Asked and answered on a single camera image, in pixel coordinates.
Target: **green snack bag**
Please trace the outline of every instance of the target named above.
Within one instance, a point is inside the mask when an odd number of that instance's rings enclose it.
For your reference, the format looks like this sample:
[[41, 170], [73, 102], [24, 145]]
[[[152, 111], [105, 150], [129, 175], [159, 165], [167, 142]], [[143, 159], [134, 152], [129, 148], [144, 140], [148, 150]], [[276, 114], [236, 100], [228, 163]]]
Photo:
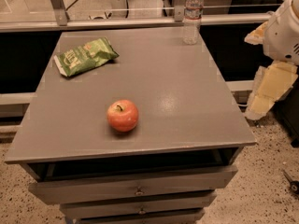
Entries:
[[66, 77], [92, 70], [102, 64], [119, 57], [106, 38], [78, 46], [67, 52], [54, 56], [54, 61], [60, 73]]

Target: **terrazzo floor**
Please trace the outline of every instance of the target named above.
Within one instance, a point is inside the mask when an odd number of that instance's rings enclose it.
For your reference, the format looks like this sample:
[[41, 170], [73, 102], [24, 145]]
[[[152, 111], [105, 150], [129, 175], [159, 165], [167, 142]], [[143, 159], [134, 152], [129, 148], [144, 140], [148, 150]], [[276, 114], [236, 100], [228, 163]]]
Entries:
[[[238, 173], [196, 224], [299, 223], [299, 197], [289, 191], [281, 169], [299, 179], [299, 148], [272, 113], [249, 121], [258, 144], [245, 147], [237, 157]], [[47, 206], [27, 189], [33, 178], [18, 165], [6, 165], [5, 154], [16, 129], [0, 126], [0, 223], [65, 223], [57, 205]]]
[[[112, 11], [111, 0], [64, 0], [71, 21], [88, 21], [105, 18]], [[163, 0], [128, 0], [128, 19], [161, 18]], [[55, 22], [50, 0], [0, 0], [0, 22]]]

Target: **drawer handle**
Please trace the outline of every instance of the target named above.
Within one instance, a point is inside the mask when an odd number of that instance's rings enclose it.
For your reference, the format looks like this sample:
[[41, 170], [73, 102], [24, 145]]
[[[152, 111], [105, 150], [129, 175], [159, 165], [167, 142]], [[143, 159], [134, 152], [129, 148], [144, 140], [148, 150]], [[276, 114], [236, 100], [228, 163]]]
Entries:
[[145, 214], [147, 214], [147, 212], [143, 208], [141, 208], [140, 211], [138, 212], [138, 214], [145, 215]]
[[142, 196], [144, 194], [144, 191], [141, 190], [140, 187], [138, 187], [137, 192], [135, 193], [135, 196]]

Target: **red apple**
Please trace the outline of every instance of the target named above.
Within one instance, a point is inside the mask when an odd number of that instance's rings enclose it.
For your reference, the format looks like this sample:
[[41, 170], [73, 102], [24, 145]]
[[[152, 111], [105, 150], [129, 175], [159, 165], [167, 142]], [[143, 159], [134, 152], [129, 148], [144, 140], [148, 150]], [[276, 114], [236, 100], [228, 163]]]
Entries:
[[119, 100], [107, 110], [107, 121], [117, 131], [131, 131], [138, 122], [138, 109], [128, 100]]

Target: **cabinet drawer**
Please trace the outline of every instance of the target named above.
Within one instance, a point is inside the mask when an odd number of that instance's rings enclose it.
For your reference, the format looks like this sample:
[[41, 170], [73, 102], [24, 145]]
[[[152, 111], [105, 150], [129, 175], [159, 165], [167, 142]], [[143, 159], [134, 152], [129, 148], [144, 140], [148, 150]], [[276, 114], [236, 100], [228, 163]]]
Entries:
[[224, 188], [234, 166], [34, 183], [29, 190], [46, 204], [82, 203]]
[[40, 173], [40, 175], [43, 181], [61, 181], [110, 175], [144, 174], [183, 168], [215, 167], [226, 164], [222, 149], [208, 149], [78, 161], [56, 161], [46, 163], [48, 168], [46, 167], [46, 172]]
[[203, 208], [215, 199], [214, 191], [187, 192], [159, 196], [62, 204], [61, 211], [69, 218], [146, 215], [171, 210]]
[[204, 209], [190, 209], [175, 212], [150, 213], [143, 216], [128, 215], [124, 217], [100, 217], [82, 219], [79, 224], [173, 224], [195, 222], [199, 220]]

